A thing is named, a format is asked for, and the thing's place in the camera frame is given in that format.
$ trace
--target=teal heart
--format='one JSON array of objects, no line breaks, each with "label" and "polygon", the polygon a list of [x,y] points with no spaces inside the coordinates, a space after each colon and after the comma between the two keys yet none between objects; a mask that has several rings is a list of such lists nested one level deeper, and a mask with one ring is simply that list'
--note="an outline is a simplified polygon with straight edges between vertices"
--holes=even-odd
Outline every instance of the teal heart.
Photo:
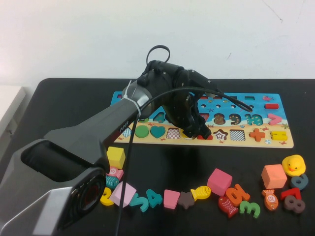
[{"label": "teal heart", "polygon": [[151,134],[155,138],[160,138],[165,134],[165,127],[164,126],[152,126],[150,130]]}]

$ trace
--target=white wall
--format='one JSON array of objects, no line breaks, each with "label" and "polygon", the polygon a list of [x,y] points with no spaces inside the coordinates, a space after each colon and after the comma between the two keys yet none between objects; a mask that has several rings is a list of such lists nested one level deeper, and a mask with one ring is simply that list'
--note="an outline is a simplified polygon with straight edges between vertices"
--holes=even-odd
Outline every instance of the white wall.
[{"label": "white wall", "polygon": [[210,78],[314,78],[314,13],[314,0],[0,0],[0,84],[29,99],[47,77],[136,78],[157,44]]}]

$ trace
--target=colorful puzzle board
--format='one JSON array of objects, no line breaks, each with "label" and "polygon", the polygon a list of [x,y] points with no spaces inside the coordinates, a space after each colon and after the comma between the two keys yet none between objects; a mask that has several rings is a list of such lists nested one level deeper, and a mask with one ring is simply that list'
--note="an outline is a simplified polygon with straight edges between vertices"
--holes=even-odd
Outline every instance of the colorful puzzle board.
[{"label": "colorful puzzle board", "polygon": [[[137,124],[138,130],[142,129],[141,134],[149,131],[144,138],[134,136],[134,143],[142,144],[173,144],[173,145],[206,145],[206,146],[234,146],[234,147],[260,147],[260,148],[292,148],[293,138],[288,126],[288,121],[284,113],[284,107],[279,94],[270,93],[226,93],[234,97],[253,109],[252,113],[246,112],[234,105],[225,98],[218,96],[209,98],[203,96],[198,100],[199,113],[205,118],[206,125],[211,130],[212,135],[204,140],[198,136],[194,139],[188,138],[179,129],[170,124],[165,119],[163,107],[159,107],[149,118],[141,120]],[[114,92],[111,105],[119,102],[122,92]],[[277,104],[278,109],[265,109],[266,104]],[[270,125],[268,114],[281,117],[282,121]],[[117,143],[129,142],[132,124],[115,141]],[[272,136],[272,132],[281,132],[280,136]],[[256,141],[254,136],[258,134],[265,136]]]}]

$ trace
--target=black table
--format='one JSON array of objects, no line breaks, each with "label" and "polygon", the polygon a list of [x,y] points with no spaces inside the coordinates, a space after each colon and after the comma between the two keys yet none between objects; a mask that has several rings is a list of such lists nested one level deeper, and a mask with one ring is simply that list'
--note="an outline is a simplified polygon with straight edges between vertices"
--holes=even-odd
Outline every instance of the black table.
[{"label": "black table", "polygon": [[[129,80],[47,79],[42,81],[23,116],[0,163],[2,179],[14,151],[42,138],[48,131],[77,125],[110,105],[114,91]],[[206,185],[215,168],[233,176],[260,205],[258,219],[236,215],[228,219],[218,208],[218,196],[198,200],[193,207],[175,210],[163,206],[142,213],[138,206],[123,212],[122,235],[315,235],[315,80],[218,80],[224,92],[279,93],[294,139],[293,149],[248,147],[202,147],[134,144],[128,182],[139,196],[148,188],[163,196],[165,189],[190,191]],[[115,145],[124,147],[127,144]],[[306,209],[301,215],[283,209],[275,212],[264,206],[261,172],[264,165],[279,164],[289,155],[304,157],[309,185],[302,198]],[[103,206],[70,226],[60,235],[112,235],[118,216],[117,206]]]}]

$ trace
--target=robotic arm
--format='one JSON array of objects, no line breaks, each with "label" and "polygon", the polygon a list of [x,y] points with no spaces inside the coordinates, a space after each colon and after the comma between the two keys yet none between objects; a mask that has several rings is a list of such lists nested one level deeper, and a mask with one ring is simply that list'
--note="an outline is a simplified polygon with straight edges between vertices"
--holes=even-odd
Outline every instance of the robotic arm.
[{"label": "robotic arm", "polygon": [[203,92],[182,90],[154,99],[183,87],[220,92],[194,70],[154,60],[124,89],[128,99],[77,126],[50,131],[44,139],[16,151],[0,184],[0,235],[53,235],[93,210],[109,172],[104,146],[107,149],[137,118],[137,107],[151,99],[154,101],[142,110],[140,118],[163,106],[167,120],[184,134],[206,139],[211,131],[197,108]]}]

